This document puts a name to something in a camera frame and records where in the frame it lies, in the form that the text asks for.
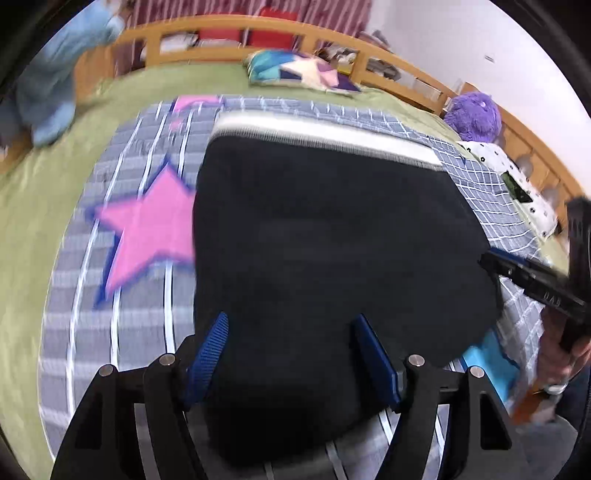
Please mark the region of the person's right hand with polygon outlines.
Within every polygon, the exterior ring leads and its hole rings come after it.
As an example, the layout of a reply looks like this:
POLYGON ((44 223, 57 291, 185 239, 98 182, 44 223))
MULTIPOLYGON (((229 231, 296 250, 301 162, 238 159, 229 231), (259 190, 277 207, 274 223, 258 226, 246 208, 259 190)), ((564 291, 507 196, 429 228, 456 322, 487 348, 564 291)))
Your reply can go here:
POLYGON ((562 394, 568 382, 590 363, 590 337, 583 336, 565 351, 560 346, 567 317, 545 306, 541 312, 543 334, 539 342, 537 380, 549 395, 562 394))

